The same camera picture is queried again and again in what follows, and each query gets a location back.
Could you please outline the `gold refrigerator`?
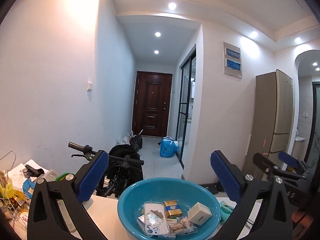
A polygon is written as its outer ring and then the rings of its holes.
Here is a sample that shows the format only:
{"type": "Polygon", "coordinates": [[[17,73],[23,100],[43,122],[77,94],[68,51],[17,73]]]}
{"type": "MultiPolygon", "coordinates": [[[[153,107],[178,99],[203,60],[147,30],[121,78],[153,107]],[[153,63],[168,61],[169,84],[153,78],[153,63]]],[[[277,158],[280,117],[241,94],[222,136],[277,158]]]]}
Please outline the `gold refrigerator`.
{"type": "Polygon", "coordinates": [[[263,172],[253,163],[256,153],[266,157],[279,167],[277,157],[287,152],[293,118],[292,79],[281,70],[255,77],[255,101],[252,134],[242,171],[254,178],[265,179],[263,172]]]}

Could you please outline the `green tissue pack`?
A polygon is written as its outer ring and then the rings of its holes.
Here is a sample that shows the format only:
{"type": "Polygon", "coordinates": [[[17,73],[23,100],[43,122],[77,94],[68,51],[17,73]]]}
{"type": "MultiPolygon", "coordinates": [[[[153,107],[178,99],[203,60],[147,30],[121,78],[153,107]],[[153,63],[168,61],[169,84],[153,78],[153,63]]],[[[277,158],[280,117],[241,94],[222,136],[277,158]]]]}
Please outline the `green tissue pack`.
{"type": "Polygon", "coordinates": [[[219,202],[219,204],[220,204],[220,210],[221,210],[220,224],[223,225],[232,214],[234,207],[228,205],[224,201],[219,202]]]}

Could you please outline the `black bicycle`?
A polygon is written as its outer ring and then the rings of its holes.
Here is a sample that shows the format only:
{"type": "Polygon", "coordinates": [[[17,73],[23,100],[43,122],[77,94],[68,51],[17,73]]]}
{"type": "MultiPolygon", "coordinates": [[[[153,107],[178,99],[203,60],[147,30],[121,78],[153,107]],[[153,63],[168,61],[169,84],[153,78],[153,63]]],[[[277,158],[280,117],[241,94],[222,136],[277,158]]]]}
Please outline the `black bicycle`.
{"type": "Polygon", "coordinates": [[[68,147],[79,151],[88,163],[83,165],[73,179],[73,189],[78,201],[88,201],[93,193],[100,197],[120,195],[129,186],[143,180],[144,161],[128,144],[116,145],[110,152],[94,151],[89,145],[80,146],[73,142],[68,147]]]}

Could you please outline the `brown entrance door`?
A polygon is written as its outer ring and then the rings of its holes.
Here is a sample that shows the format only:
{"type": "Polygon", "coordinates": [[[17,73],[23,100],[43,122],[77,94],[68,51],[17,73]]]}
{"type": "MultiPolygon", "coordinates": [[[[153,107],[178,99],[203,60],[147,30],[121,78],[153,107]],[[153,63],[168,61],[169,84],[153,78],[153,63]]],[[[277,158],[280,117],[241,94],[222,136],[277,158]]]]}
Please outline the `brown entrance door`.
{"type": "Polygon", "coordinates": [[[172,74],[138,71],[132,130],[150,137],[167,135],[172,74]]]}

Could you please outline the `light switch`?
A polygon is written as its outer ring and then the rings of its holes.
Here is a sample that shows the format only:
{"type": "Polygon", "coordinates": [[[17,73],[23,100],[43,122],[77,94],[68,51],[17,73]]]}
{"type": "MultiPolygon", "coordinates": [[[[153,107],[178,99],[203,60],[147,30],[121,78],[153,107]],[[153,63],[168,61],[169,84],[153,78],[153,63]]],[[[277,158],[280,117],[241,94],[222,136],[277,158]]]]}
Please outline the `light switch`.
{"type": "Polygon", "coordinates": [[[93,83],[88,81],[87,83],[87,91],[90,92],[92,90],[93,83]]]}

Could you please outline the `wall electrical panel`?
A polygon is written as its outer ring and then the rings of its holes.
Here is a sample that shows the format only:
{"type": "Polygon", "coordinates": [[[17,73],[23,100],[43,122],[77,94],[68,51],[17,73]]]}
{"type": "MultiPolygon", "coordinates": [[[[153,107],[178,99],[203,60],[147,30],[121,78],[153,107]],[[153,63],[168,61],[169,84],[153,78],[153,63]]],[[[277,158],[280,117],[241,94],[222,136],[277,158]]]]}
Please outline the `wall electrical panel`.
{"type": "Polygon", "coordinates": [[[223,42],[224,74],[242,79],[241,50],[223,42]]]}

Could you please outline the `blue plastic bag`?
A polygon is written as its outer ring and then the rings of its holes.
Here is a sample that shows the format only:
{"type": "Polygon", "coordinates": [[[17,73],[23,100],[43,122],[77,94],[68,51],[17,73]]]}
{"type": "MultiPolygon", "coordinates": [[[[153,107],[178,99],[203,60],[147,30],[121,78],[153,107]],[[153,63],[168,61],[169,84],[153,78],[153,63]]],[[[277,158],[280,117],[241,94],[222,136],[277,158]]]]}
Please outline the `blue plastic bag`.
{"type": "Polygon", "coordinates": [[[171,137],[163,137],[160,144],[160,156],[164,158],[171,158],[178,150],[178,141],[171,137]]]}

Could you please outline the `gold blue cigarette box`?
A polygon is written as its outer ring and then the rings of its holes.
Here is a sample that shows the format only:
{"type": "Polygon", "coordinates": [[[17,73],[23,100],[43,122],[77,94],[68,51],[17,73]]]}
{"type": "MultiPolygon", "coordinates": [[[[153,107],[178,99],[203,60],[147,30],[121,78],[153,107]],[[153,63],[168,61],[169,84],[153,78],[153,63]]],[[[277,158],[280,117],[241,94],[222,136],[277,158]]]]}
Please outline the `gold blue cigarette box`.
{"type": "Polygon", "coordinates": [[[176,218],[183,215],[183,212],[180,209],[176,200],[164,201],[164,207],[167,218],[176,218]]]}

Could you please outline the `black garbage bag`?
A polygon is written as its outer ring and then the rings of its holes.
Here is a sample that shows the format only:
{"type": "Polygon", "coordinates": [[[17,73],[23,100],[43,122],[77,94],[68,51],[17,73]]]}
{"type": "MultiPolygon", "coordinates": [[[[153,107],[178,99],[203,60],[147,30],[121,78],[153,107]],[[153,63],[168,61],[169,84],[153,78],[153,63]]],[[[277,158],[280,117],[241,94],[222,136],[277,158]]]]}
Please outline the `black garbage bag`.
{"type": "Polygon", "coordinates": [[[129,136],[129,143],[136,152],[138,152],[143,147],[143,138],[141,135],[142,132],[143,130],[141,130],[138,134],[134,134],[133,131],[127,133],[127,135],[129,136]]]}

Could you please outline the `clear phone case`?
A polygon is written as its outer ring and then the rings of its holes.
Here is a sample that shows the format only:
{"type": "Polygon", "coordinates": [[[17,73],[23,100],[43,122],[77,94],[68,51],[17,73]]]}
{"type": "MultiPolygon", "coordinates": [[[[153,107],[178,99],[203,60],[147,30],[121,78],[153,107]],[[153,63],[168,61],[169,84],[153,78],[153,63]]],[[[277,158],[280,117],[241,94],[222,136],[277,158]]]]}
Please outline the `clear phone case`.
{"type": "Polygon", "coordinates": [[[144,225],[145,232],[150,236],[164,236],[170,233],[163,203],[144,203],[144,225]]]}

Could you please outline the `yellow container green lid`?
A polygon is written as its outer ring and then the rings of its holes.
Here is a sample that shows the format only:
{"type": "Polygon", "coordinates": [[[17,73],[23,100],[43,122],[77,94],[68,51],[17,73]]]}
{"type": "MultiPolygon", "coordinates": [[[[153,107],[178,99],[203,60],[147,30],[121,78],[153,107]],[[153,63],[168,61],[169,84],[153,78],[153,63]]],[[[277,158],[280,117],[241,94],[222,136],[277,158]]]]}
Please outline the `yellow container green lid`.
{"type": "Polygon", "coordinates": [[[62,181],[62,180],[70,181],[70,180],[73,180],[74,177],[75,175],[72,173],[63,173],[62,175],[57,176],[55,181],[62,181]]]}

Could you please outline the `blue plastic basin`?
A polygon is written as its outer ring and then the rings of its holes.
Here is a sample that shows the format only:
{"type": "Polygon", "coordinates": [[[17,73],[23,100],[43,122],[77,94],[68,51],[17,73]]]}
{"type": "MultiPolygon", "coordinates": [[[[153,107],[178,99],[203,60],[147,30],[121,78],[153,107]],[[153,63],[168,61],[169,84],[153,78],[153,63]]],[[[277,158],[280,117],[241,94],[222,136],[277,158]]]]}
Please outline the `blue plastic basin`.
{"type": "Polygon", "coordinates": [[[216,197],[204,187],[175,178],[150,178],[141,180],[124,190],[117,204],[119,220],[135,239],[150,239],[137,223],[145,202],[162,203],[175,200],[186,216],[197,202],[210,208],[212,217],[198,227],[198,232],[177,236],[177,239],[209,239],[217,228],[221,211],[216,197]]]}

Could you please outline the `cream cardboard box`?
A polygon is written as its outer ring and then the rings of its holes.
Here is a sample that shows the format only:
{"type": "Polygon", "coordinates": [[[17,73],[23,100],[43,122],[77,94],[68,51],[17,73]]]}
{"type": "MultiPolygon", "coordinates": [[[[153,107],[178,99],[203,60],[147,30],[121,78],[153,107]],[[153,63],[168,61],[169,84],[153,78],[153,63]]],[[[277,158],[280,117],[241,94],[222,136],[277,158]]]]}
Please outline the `cream cardboard box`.
{"type": "Polygon", "coordinates": [[[210,208],[203,205],[200,202],[197,202],[188,211],[189,222],[196,224],[196,225],[203,225],[211,217],[212,217],[212,212],[211,212],[210,208]]]}

